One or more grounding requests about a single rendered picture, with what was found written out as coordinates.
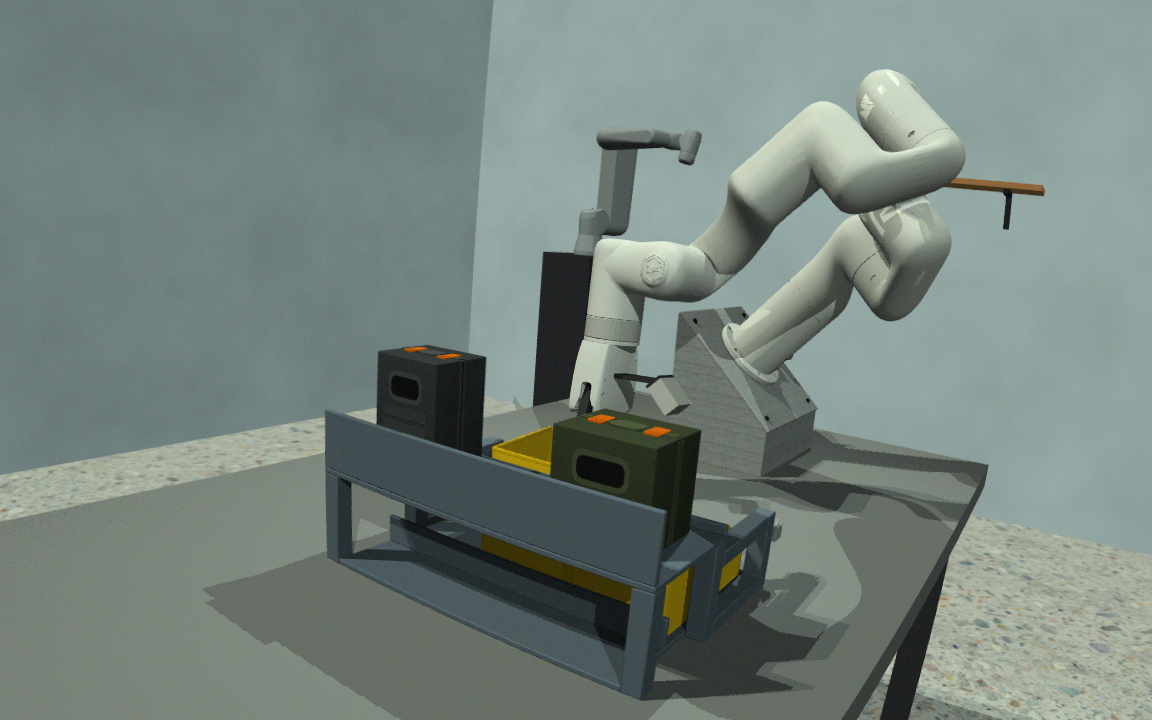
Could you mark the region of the dark green case with handle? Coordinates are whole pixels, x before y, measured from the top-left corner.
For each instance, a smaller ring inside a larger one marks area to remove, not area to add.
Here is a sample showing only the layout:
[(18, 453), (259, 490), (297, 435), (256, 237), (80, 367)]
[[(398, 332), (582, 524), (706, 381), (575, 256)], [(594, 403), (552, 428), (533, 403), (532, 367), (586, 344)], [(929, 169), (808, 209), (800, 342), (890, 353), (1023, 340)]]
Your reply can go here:
[(604, 407), (554, 423), (550, 478), (666, 510), (666, 550), (689, 535), (700, 439), (700, 429)]

